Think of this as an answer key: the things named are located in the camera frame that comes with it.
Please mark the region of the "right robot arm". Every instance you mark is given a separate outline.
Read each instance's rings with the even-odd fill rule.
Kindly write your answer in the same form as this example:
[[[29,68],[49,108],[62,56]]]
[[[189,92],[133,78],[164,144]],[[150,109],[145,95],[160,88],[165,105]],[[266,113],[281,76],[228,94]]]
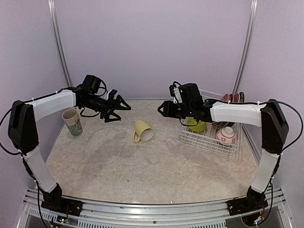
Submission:
[[[243,200],[243,207],[253,211],[261,204],[262,193],[274,175],[274,170],[286,142],[289,126],[277,100],[264,103],[234,103],[203,99],[198,86],[188,83],[169,87],[173,100],[164,101],[158,112],[169,118],[192,117],[202,122],[230,122],[249,124],[262,130],[262,156],[251,184],[252,192]]]

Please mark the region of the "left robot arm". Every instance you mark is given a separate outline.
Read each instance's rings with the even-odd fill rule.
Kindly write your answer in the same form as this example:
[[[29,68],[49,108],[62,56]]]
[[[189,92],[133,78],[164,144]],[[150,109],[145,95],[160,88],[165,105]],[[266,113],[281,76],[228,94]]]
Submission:
[[[120,121],[121,117],[115,111],[129,111],[131,107],[115,89],[108,91],[104,97],[98,95],[102,82],[96,76],[86,75],[77,87],[63,88],[24,102],[17,100],[7,111],[6,114],[10,116],[8,137],[17,149],[15,155],[24,156],[30,174],[45,193],[51,193],[57,183],[41,156],[36,123],[44,117],[73,107],[94,110],[106,123]]]

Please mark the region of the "green bowl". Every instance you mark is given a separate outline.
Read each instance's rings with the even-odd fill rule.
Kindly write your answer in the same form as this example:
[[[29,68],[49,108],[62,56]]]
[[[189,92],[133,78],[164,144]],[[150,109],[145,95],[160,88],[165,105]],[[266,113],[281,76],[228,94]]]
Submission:
[[[206,122],[202,122],[202,121],[197,122],[193,117],[188,118],[187,125],[191,131],[197,133],[201,133],[207,129]]]

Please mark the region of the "pale yellow mug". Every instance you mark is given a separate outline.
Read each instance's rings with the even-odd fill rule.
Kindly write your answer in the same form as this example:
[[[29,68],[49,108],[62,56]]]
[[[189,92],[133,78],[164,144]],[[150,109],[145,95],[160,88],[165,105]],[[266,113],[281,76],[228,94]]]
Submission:
[[[149,124],[143,120],[138,120],[134,123],[134,132],[132,141],[138,143],[139,141],[147,142],[154,136],[154,130]]]

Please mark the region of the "white red patterned bowl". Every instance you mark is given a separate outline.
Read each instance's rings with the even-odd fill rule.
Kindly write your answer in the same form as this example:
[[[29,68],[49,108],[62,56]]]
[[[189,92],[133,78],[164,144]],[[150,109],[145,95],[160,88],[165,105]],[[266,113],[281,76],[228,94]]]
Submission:
[[[219,140],[219,142],[222,145],[231,145],[235,144],[236,141],[236,135],[232,127],[223,127],[220,128],[216,133],[216,139]]]

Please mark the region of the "teal floral mug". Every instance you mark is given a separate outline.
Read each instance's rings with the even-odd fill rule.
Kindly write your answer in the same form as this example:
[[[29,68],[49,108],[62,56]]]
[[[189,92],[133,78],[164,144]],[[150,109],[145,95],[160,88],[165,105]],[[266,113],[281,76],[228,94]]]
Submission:
[[[62,119],[72,136],[80,136],[82,134],[83,128],[76,109],[70,108],[65,110],[62,113]]]

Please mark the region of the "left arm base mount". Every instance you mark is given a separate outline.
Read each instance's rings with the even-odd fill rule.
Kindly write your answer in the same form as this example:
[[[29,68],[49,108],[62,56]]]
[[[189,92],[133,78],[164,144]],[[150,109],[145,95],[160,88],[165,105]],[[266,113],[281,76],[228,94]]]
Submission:
[[[42,208],[66,215],[80,216],[83,202],[62,197],[62,189],[59,184],[51,192],[39,189],[43,194]]]

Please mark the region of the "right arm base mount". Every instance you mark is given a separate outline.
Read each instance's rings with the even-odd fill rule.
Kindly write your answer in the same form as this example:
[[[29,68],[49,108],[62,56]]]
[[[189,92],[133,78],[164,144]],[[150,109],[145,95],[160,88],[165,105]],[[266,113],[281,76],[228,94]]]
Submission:
[[[227,201],[227,207],[230,216],[248,213],[258,209],[266,208],[268,202],[265,193],[259,193],[249,187],[247,195],[241,198],[234,198]]]

